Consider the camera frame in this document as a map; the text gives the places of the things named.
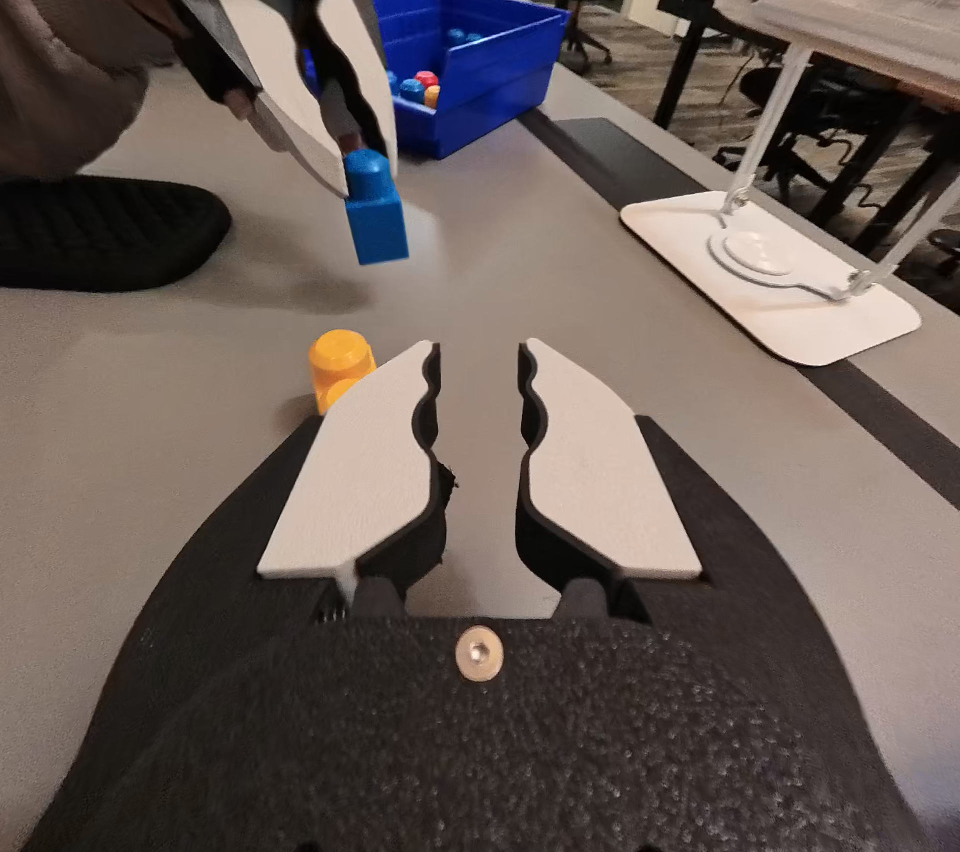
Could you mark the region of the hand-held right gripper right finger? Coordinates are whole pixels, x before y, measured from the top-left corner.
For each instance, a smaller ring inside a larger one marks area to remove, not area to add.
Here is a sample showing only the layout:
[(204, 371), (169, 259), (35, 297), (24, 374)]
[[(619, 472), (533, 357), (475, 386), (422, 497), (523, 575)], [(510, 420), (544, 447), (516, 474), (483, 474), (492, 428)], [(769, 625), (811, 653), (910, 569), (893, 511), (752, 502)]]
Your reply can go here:
[(563, 592), (598, 582), (692, 582), (703, 573), (638, 418), (610, 386), (541, 339), (520, 344), (515, 546)]

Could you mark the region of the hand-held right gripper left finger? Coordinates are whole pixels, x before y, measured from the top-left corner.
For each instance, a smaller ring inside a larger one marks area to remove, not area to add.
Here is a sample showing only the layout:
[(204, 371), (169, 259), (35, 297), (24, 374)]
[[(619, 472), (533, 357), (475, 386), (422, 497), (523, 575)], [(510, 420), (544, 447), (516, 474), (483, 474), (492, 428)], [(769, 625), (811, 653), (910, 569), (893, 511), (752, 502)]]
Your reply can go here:
[(361, 378), (321, 418), (256, 571), (334, 581), (351, 604), (361, 581), (405, 597), (447, 544), (453, 478), (433, 450), (441, 359), (419, 341)]

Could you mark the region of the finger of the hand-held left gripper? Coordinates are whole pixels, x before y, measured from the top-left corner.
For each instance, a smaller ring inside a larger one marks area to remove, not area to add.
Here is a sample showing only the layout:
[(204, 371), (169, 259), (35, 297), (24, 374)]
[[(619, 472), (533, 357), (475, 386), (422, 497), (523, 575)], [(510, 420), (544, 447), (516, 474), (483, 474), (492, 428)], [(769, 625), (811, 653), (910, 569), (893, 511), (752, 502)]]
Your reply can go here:
[(263, 0), (219, 0), (255, 73), (254, 114), (262, 131), (339, 198), (348, 187), (342, 153), (298, 65), (283, 14)]
[(399, 170), (393, 94), (371, 2), (317, 0), (306, 20), (307, 48), (319, 83), (321, 127), (340, 158), (355, 134)]

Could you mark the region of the yellow mega block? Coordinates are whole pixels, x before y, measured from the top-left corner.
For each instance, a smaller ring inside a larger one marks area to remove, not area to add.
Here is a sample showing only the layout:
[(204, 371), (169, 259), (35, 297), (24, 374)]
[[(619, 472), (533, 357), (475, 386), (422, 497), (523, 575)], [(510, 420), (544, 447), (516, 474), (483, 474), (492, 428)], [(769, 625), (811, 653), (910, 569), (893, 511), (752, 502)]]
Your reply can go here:
[(321, 335), (311, 345), (308, 361), (320, 416), (325, 416), (347, 391), (377, 369), (367, 340), (346, 329)]

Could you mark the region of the blue storage bin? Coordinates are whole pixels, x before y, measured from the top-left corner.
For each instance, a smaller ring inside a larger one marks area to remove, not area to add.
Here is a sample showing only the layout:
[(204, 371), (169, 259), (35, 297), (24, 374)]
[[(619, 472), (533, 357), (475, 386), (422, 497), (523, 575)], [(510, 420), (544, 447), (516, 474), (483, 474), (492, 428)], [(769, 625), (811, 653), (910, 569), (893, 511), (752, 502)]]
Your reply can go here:
[(405, 34), (453, 27), (485, 33), (478, 90), (445, 87), (436, 110), (392, 96), (402, 150), (443, 159), (540, 105), (568, 14), (525, 0), (373, 0), (383, 48)]

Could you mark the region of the blue one-stud mega block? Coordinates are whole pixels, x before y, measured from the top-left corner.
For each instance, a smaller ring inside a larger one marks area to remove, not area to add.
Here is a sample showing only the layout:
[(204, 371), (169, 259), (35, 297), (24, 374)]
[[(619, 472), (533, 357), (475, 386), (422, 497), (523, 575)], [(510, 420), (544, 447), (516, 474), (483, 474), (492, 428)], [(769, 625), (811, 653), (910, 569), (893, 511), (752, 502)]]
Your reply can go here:
[(360, 266), (409, 256), (402, 200), (386, 156), (354, 150), (343, 159), (348, 187), (346, 217)]

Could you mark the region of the person's left forearm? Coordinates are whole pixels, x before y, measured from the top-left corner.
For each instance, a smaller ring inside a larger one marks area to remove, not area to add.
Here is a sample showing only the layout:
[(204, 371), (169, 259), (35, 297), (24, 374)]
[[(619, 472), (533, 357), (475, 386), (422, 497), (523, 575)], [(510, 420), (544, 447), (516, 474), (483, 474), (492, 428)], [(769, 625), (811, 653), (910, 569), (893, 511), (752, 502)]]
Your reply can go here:
[(1, 174), (59, 179), (136, 120), (181, 32), (166, 0), (1, 0)]

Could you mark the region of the pile of mega blocks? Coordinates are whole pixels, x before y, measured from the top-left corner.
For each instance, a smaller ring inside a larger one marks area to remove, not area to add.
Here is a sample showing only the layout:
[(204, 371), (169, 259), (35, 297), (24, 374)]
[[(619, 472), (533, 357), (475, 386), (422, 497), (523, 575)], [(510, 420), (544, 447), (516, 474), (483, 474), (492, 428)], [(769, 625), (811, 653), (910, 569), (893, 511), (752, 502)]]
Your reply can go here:
[(436, 110), (445, 87), (478, 90), (474, 53), (488, 36), (458, 27), (405, 34), (386, 45), (390, 92), (404, 102)]

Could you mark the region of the black mesh pad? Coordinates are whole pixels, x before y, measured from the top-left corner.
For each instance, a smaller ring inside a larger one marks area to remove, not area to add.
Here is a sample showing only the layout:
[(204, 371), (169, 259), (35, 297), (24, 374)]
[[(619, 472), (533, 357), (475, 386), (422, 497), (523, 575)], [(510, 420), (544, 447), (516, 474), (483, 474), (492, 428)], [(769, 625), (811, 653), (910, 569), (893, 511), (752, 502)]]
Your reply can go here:
[(117, 294), (176, 283), (221, 246), (233, 218), (196, 186), (112, 176), (1, 186), (3, 289)]

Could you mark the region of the white document stand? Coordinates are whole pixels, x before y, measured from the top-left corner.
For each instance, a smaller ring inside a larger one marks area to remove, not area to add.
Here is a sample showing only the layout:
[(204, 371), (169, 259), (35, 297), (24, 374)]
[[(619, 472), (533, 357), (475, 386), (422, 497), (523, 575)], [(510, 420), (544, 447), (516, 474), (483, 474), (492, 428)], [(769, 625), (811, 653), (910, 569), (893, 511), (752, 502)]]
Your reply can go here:
[(958, 207), (955, 177), (879, 262), (850, 264), (750, 198), (763, 153), (813, 52), (844, 48), (896, 78), (958, 85), (958, 11), (949, 0), (714, 0), (738, 23), (790, 44), (780, 78), (726, 192), (637, 202), (620, 222), (760, 345), (796, 366), (827, 366), (921, 326), (884, 286), (906, 254)]

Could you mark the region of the wood-top office desk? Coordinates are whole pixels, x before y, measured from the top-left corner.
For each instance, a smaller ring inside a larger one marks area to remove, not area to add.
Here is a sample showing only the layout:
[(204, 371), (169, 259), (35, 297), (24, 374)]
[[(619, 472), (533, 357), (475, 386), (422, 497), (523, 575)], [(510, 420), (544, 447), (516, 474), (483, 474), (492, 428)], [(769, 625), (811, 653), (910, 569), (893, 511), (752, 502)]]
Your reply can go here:
[[(679, 41), (678, 52), (674, 58), (664, 90), (654, 112), (654, 123), (662, 128), (670, 126), (681, 95), (687, 87), (693, 63), (700, 52), (707, 32), (715, 32), (720, 37), (742, 41), (761, 53), (763, 65), (749, 69), (745, 78), (738, 78), (735, 84), (740, 92), (758, 111), (766, 104), (769, 94), (773, 90), (775, 79), (780, 72), (781, 54), (786, 44), (780, 40), (756, 30), (736, 25), (732, 20), (722, 15), (714, 6), (714, 0), (658, 0), (656, 9), (678, 17), (687, 25), (685, 36)], [(890, 147), (884, 151), (863, 181), (856, 187), (850, 198), (846, 200), (843, 210), (830, 223), (834, 222), (847, 208), (849, 200), (854, 199), (855, 193), (861, 191), (857, 208), (866, 209), (870, 213), (867, 221), (860, 227), (851, 244), (853, 248), (864, 254), (874, 256), (879, 253), (884, 244), (891, 240), (895, 231), (906, 228), (907, 217), (914, 210), (919, 210), (922, 201), (934, 198), (942, 183), (949, 184), (958, 172), (958, 104), (935, 102), (934, 94), (915, 90), (906, 83), (898, 83), (892, 79), (883, 78), (869, 71), (848, 66), (837, 59), (815, 54), (810, 66), (816, 61), (824, 59), (830, 66), (851, 68), (856, 78), (865, 78), (869, 84), (884, 83), (893, 86), (918, 100), (916, 117), (901, 132), (904, 133), (911, 126), (930, 128), (930, 137), (923, 143), (924, 157), (918, 166), (907, 175), (903, 184), (896, 188), (891, 198), (884, 203), (875, 205), (870, 198), (872, 187), (867, 180), (870, 173), (877, 169), (882, 157), (888, 153)], [(799, 139), (796, 151), (802, 159), (807, 160), (819, 173), (826, 178), (833, 178), (838, 172), (838, 161), (845, 151), (841, 145), (823, 149), (808, 138)], [(781, 204), (779, 191), (774, 181), (778, 199)], [(821, 198), (821, 191), (804, 180), (794, 179), (790, 187), (789, 202), (793, 187), (796, 183), (806, 184), (814, 190), (814, 203), (804, 216), (810, 212), (814, 204)]]

